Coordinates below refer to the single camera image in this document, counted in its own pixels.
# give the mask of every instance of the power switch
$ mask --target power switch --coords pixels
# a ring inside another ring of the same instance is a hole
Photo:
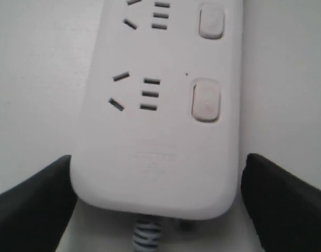
[[[216,4],[204,4],[200,11],[200,36],[207,39],[219,39],[223,35],[224,10]]]
[[[214,122],[220,114],[221,92],[217,81],[198,79],[193,89],[192,115],[200,122]]]

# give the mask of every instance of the electrical outlet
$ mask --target electrical outlet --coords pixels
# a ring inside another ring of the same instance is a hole
[[[236,193],[241,0],[106,0],[71,180],[91,205],[184,219]]]

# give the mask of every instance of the socket hole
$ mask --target socket hole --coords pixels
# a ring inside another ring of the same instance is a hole
[[[155,5],[155,7],[170,8],[169,3],[155,2],[154,5]]]
[[[158,12],[154,12],[153,13],[153,16],[154,17],[158,17],[158,18],[169,18],[169,14],[166,14],[166,13],[158,13]]]
[[[159,79],[144,78],[144,83],[153,84],[153,85],[160,85],[160,80]]]
[[[114,76],[113,80],[119,81],[119,80],[128,78],[129,76],[130,76],[129,72],[124,72],[124,73],[121,73],[120,75]]]
[[[128,5],[132,5],[132,4],[136,4],[136,3],[139,3],[139,2],[141,2],[141,0],[128,0],[127,4]]]
[[[137,29],[137,25],[135,25],[133,22],[131,22],[128,19],[124,19],[123,23],[126,24],[127,26],[131,27],[132,29],[136,30]]]
[[[141,104],[140,105],[140,109],[144,109],[144,110],[156,111],[157,108],[158,107],[156,105],[149,105],[149,104]]]
[[[124,107],[121,104],[119,104],[117,101],[115,101],[113,98],[110,98],[109,103],[111,105],[113,105],[116,109],[118,109],[119,111],[124,110]]]
[[[167,30],[167,25],[152,24],[153,29]]]
[[[158,92],[151,92],[151,91],[142,91],[141,95],[145,96],[145,97],[154,97],[154,98],[158,98],[159,97],[159,93]]]

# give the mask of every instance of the white power strip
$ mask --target white power strip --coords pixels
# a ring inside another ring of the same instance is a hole
[[[209,219],[237,187],[242,0],[106,0],[74,190],[107,209]]]

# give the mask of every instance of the white surface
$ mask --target white surface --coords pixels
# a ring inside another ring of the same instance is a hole
[[[223,35],[224,7],[217,3],[208,3],[201,6],[199,33],[201,37],[218,39]]]
[[[220,85],[211,79],[193,81],[192,116],[201,122],[215,122],[220,114]]]
[[[101,8],[0,1],[0,193],[71,152]],[[321,188],[321,0],[246,0],[244,10],[241,167],[262,153]],[[132,223],[80,203],[58,252],[130,251]],[[238,201],[192,241],[166,232],[162,244],[261,251]]]
[[[239,166],[243,6],[242,0],[214,2],[227,12],[227,32],[219,40],[199,36],[202,1],[172,1],[165,10],[167,30],[151,28],[159,22],[152,1],[130,6],[105,1],[71,158],[71,181],[83,201],[185,219],[215,218],[232,205]],[[127,26],[126,18],[138,28]],[[129,77],[114,81],[127,71]],[[144,78],[160,84],[143,83]],[[220,85],[222,113],[216,122],[198,122],[191,114],[199,78]],[[143,97],[142,91],[159,97]],[[125,109],[112,106],[110,98]],[[146,111],[141,104],[158,107]]]

